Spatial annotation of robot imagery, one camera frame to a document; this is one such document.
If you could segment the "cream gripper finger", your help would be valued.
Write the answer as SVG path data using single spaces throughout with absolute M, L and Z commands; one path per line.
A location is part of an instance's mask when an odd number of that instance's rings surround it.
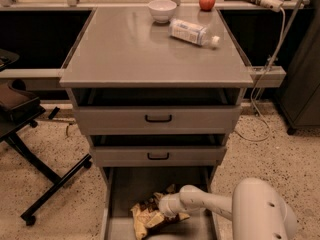
M 144 223 L 146 228 L 154 228 L 160 225 L 165 220 L 164 215 L 159 211 L 153 211 L 146 215 L 146 221 Z

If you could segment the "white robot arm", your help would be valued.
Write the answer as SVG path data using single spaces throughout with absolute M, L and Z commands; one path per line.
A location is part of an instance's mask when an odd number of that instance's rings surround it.
M 297 217 L 292 208 L 267 182 L 241 180 L 230 197 L 205 192 L 193 185 L 179 192 L 160 194 L 155 204 L 139 215 L 148 230 L 188 219 L 181 235 L 186 240 L 218 240 L 214 217 L 231 222 L 232 240 L 292 240 Z

